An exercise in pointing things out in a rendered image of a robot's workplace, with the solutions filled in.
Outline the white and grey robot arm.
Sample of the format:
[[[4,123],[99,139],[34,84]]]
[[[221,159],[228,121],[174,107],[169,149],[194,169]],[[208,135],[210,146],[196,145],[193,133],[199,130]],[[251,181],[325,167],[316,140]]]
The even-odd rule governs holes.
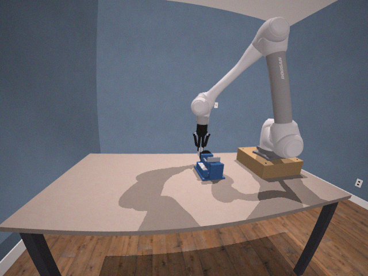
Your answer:
[[[254,40],[239,62],[209,91],[199,93],[191,103],[196,123],[209,124],[209,115],[217,96],[246,68],[262,56],[266,58],[269,73],[274,119],[262,126],[260,145],[253,150],[264,159],[294,158],[302,153],[304,144],[298,125],[292,119],[289,76],[285,52],[288,48],[290,25],[283,17],[267,20],[258,30]]]

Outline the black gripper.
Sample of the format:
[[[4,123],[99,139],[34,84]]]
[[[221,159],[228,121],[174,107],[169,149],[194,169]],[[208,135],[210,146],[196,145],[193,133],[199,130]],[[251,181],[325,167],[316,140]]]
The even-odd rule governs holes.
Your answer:
[[[201,137],[202,137],[202,142],[201,142],[201,152],[204,150],[204,147],[206,147],[207,142],[208,142],[208,138],[210,136],[210,133],[208,133],[207,131],[208,125],[199,125],[197,124],[197,130],[195,133],[193,133],[194,136],[194,142],[195,142],[195,146],[198,147],[197,151],[198,151],[198,156],[200,156],[200,142],[201,142]],[[206,130],[201,130],[201,129],[206,129]],[[198,135],[198,145],[197,145],[197,138],[196,138],[196,134]],[[204,138],[206,135],[206,139],[204,142]]]

